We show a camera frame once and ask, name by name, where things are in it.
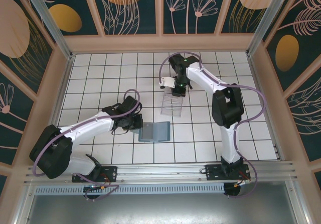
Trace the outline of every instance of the enclosure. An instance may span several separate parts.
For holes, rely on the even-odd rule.
[[[1,223],[321,222],[321,0],[0,5]],[[264,99],[241,90],[242,120],[249,121],[240,125],[238,148],[253,163],[241,194],[258,183],[250,196],[228,198],[224,183],[231,181],[202,172],[224,155],[212,95],[191,80],[181,116],[161,114],[159,71],[177,76],[167,61],[176,52],[264,94],[266,110],[252,119]],[[143,142],[118,128],[72,150],[116,168],[117,191],[91,203],[83,197],[88,183],[72,182],[75,175],[33,175],[29,154],[45,127],[91,118],[121,103],[128,89],[139,92],[144,123],[169,122],[168,141]]]

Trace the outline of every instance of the purple cable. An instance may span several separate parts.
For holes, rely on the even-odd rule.
[[[138,98],[138,99],[137,99],[136,105],[135,105],[131,110],[129,110],[128,112],[126,112],[126,113],[124,113],[124,114],[120,114],[120,115],[100,116],[100,117],[97,117],[97,118],[92,119],[92,120],[87,120],[87,121],[85,121],[85,122],[83,122],[83,123],[81,123],[81,124],[77,124],[76,126],[74,126],[74,127],[70,128],[70,129],[66,130],[65,132],[62,132],[61,134],[59,134],[59,135],[57,135],[56,137],[54,137],[51,141],[49,141],[49,142],[45,145],[45,147],[42,149],[42,151],[40,151],[39,155],[37,156],[37,158],[36,158],[36,160],[35,160],[35,162],[34,162],[34,165],[33,165],[33,167],[32,167],[32,173],[33,173],[33,175],[34,175],[34,176],[37,176],[37,177],[45,175],[45,173],[41,173],[41,174],[37,174],[37,173],[36,173],[37,164],[38,164],[40,158],[42,157],[42,155],[44,154],[44,152],[45,152],[57,139],[59,139],[59,138],[62,137],[63,135],[65,135],[65,134],[67,134],[67,133],[72,133],[72,132],[73,132],[74,130],[76,130],[77,128],[79,128],[79,127],[81,127],[81,126],[83,126],[83,125],[85,125],[85,124],[88,124],[88,123],[97,121],[97,120],[108,119],[108,118],[119,118],[119,117],[123,117],[123,116],[125,116],[125,115],[130,114],[131,112],[133,112],[133,111],[138,107],[138,105],[139,105],[140,95],[139,95],[139,92],[136,91],[135,89],[129,89],[129,90],[127,90],[127,91],[125,92],[125,94],[124,94],[124,100],[125,100],[125,98],[126,98],[127,93],[130,92],[130,91],[133,91],[133,92],[137,93],[137,98]],[[100,184],[100,183],[98,183],[98,182],[94,182],[94,181],[91,181],[91,180],[87,179],[85,176],[83,176],[83,175],[81,175],[81,174],[76,174],[76,175],[78,175],[79,177],[83,178],[84,180],[86,180],[86,181],[88,181],[88,182],[90,182],[90,183],[92,183],[92,184],[95,184],[95,185],[100,185],[100,186],[105,186],[105,187],[116,187],[116,188],[114,188],[113,190],[111,190],[109,193],[107,193],[106,195],[104,195],[102,198],[105,198],[105,197],[109,196],[112,192],[114,192],[116,189],[119,188],[119,185],[105,185],[105,184]]]
[[[174,55],[176,55],[176,54],[181,54],[181,53],[187,53],[187,54],[191,54],[191,55],[193,55],[193,56],[198,57],[198,59],[199,59],[199,64],[200,64],[200,70],[202,71],[202,73],[204,73],[209,79],[211,79],[211,80],[212,80],[213,82],[215,82],[216,84],[221,85],[221,86],[223,86],[223,87],[237,87],[237,88],[245,88],[245,89],[249,89],[249,90],[255,91],[258,95],[261,96],[261,98],[262,98],[262,100],[263,100],[263,107],[262,107],[261,111],[260,111],[256,116],[251,117],[251,118],[249,118],[248,120],[243,120],[243,121],[237,123],[237,124],[235,125],[235,129],[234,129],[234,133],[233,133],[233,142],[234,142],[234,148],[235,148],[236,153],[238,153],[238,155],[239,155],[240,157],[242,157],[242,158],[252,167],[253,172],[254,172],[254,175],[255,175],[255,182],[254,182],[254,186],[253,186],[252,190],[250,190],[248,193],[246,193],[246,194],[244,194],[244,195],[234,196],[234,198],[243,198],[243,197],[249,196],[249,195],[255,190],[255,188],[256,188],[256,186],[257,186],[257,171],[256,171],[254,165],[251,163],[251,161],[249,161],[248,159],[246,159],[246,158],[240,153],[240,151],[238,150],[238,148],[237,148],[237,143],[236,143],[236,129],[237,129],[241,124],[246,123],[246,122],[250,122],[251,120],[254,120],[254,119],[258,118],[259,116],[261,116],[261,115],[264,113],[265,109],[266,109],[266,99],[265,99],[264,95],[263,95],[259,90],[255,89],[255,88],[253,88],[253,87],[242,86],[242,85],[229,85],[229,84],[220,83],[219,81],[215,80],[215,79],[212,78],[206,71],[203,70],[202,58],[201,58],[201,56],[199,56],[199,55],[197,55],[197,54],[195,54],[195,53],[193,53],[193,52],[187,52],[187,51],[182,51],[182,52],[174,53],[174,54],[170,55],[169,57],[167,57],[167,58],[162,62],[161,66],[160,66],[160,68],[159,68],[159,75],[158,75],[158,77],[159,77],[159,82],[160,82],[160,83],[162,82],[162,80],[161,80],[161,71],[162,71],[163,65],[166,63],[166,61],[167,61],[170,57],[172,57],[172,56],[174,56]]]

